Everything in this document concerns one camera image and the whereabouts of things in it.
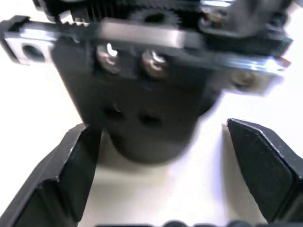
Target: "white table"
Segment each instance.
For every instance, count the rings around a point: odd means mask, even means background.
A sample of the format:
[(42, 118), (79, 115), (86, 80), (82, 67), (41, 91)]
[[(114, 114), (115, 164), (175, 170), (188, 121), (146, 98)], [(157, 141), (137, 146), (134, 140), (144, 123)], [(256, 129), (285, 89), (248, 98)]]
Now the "white table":
[[(127, 223), (160, 226), (172, 219), (188, 225), (225, 225), (232, 219), (265, 221), (242, 179), (224, 126), (230, 117), (262, 124), (303, 157), (303, 10), (294, 5), (291, 12), (287, 31), (294, 43), (285, 57), (292, 66), (284, 81), (263, 97), (224, 93), (215, 108), (199, 120), (193, 141), (181, 158), (166, 166), (133, 164), (105, 138), (105, 160), (96, 170), (80, 227)], [(1, 4), (1, 20), (16, 14), (46, 21), (31, 0)], [(2, 214), (38, 162), (81, 119), (52, 65), (17, 65), (2, 49), (0, 62)]]

